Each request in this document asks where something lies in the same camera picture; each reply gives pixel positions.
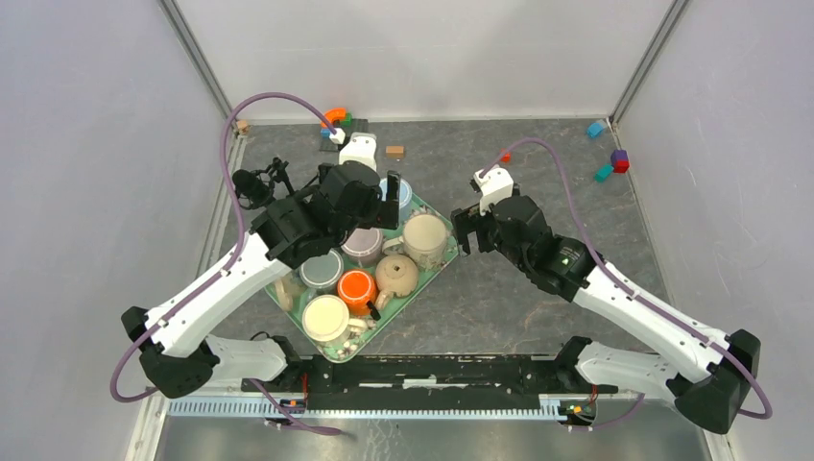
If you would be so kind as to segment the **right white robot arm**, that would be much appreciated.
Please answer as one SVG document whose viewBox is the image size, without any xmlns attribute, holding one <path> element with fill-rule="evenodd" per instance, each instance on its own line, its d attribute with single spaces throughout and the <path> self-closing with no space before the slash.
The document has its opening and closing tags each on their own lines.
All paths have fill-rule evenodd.
<svg viewBox="0 0 814 461">
<path fill-rule="evenodd" d="M 623 328 L 651 352 L 614 349 L 586 337 L 569 339 L 554 377 L 567 392 L 614 386 L 659 398 L 700 428 L 726 434 L 755 386 L 761 343 L 746 331 L 727 334 L 682 314 L 632 283 L 585 242 L 554 233 L 527 196 L 451 213 L 465 254 L 475 234 L 482 253 L 497 251 L 537 289 Z"/>
</svg>

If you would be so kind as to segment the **floral cream mug green inside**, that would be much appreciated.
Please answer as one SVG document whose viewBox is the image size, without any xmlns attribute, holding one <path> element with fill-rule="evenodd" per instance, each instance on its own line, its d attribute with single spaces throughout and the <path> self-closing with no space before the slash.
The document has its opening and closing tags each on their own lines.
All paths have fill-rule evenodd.
<svg viewBox="0 0 814 461">
<path fill-rule="evenodd" d="M 409 218 L 399 237 L 383 243 L 385 255 L 406 255 L 421 271 L 435 271 L 445 262 L 448 231 L 443 220 L 432 213 L 417 214 Z"/>
</svg>

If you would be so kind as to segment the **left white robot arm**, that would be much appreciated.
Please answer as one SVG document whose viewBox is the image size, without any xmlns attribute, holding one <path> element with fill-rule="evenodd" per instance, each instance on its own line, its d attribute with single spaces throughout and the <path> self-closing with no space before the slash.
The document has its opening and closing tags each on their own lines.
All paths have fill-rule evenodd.
<svg viewBox="0 0 814 461">
<path fill-rule="evenodd" d="M 300 190 L 287 162 L 232 174 L 240 210 L 258 215 L 224 258 L 160 306 L 129 308 L 121 317 L 146 378 L 169 399 L 187 396 L 209 381 L 257 378 L 278 391 L 294 389 L 301 366 L 282 340 L 226 340 L 212 335 L 253 294 L 283 279 L 307 260 L 344 245 L 358 229 L 394 230 L 399 221 L 401 176 L 388 186 L 355 160 L 319 166 Z"/>
</svg>

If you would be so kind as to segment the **light blue ribbed mug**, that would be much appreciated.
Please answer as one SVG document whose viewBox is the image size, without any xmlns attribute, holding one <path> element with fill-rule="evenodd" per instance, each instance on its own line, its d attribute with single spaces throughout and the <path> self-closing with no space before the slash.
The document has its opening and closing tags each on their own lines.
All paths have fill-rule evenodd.
<svg viewBox="0 0 814 461">
<path fill-rule="evenodd" d="M 382 192 L 382 200 L 385 201 L 387 199 L 387 192 L 388 192 L 388 179 L 383 178 L 379 182 L 379 188 Z M 404 179 L 401 179 L 399 182 L 399 192 L 398 192 L 398 199 L 399 199 L 399 224 L 403 224 L 406 220 L 409 219 L 411 210 L 412 210 L 412 199 L 413 199 L 413 190 L 411 185 Z"/>
</svg>

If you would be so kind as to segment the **tan ceramic mug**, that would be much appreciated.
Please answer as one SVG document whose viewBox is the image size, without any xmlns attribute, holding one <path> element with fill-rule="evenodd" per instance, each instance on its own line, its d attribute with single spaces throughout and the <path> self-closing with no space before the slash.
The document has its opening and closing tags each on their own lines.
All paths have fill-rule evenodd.
<svg viewBox="0 0 814 461">
<path fill-rule="evenodd" d="M 393 298 L 410 296 L 419 284 L 419 269 L 406 255 L 386 255 L 376 265 L 374 278 L 379 290 L 376 302 L 383 309 Z"/>
</svg>

